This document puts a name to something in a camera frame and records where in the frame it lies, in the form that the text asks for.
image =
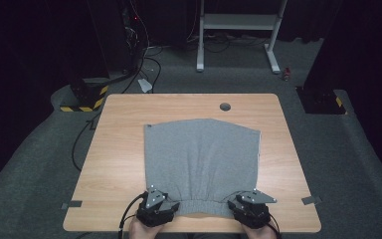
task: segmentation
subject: folded fabric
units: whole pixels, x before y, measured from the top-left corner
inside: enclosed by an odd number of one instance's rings
[[[215,119],[144,126],[145,178],[179,201],[178,215],[232,217],[227,201],[256,187],[261,132]]]

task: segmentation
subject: gray carpet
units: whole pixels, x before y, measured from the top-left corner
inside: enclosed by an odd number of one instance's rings
[[[336,91],[348,110],[345,116],[304,113],[295,87],[303,85],[321,42],[278,41],[275,53],[290,67],[287,82],[273,75],[263,46],[231,46],[221,53],[206,51],[206,69],[196,73],[196,51],[164,48],[153,56],[162,66],[154,93],[274,93],[279,96],[300,163],[322,224],[315,234],[285,233],[284,238],[382,238],[382,164],[365,137],[345,91]],[[222,45],[208,45],[211,50]],[[147,55],[159,52],[152,49]],[[145,61],[151,82],[158,67]],[[128,81],[109,87],[119,94]],[[73,143],[96,113],[62,113],[59,102],[68,87],[50,99],[55,111],[24,140],[0,173],[0,238],[76,238],[82,233],[63,229],[65,210],[79,172],[73,167]],[[128,94],[140,94],[135,81]],[[87,129],[77,144],[81,166],[93,137]],[[84,238],[116,238],[92,233]]]

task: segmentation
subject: hand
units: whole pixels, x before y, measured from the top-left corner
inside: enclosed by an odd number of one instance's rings
[[[132,218],[129,224],[129,238],[130,239],[153,239],[157,233],[163,228],[164,225],[147,227],[142,224],[136,217]]]
[[[277,239],[275,231],[269,226],[264,226],[259,229],[251,229],[244,224],[241,225],[249,239]]]

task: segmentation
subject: white metal stand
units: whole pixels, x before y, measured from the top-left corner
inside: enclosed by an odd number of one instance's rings
[[[271,41],[265,44],[272,71],[281,72],[279,64],[273,53],[276,37],[284,17],[287,0],[282,0],[281,8],[277,15],[253,14],[205,14],[204,0],[201,0],[200,31],[197,53],[197,72],[204,71],[204,30],[205,29],[235,29],[235,30],[269,30],[272,31]]]

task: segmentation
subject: black stand base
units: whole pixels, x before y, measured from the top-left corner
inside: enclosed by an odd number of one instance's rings
[[[104,95],[107,92],[107,86],[103,88],[89,88],[88,95],[76,97],[70,89],[60,104],[62,112],[94,112],[97,111],[103,103]]]
[[[306,90],[296,88],[300,102],[307,114],[344,115],[346,109],[333,91]]]

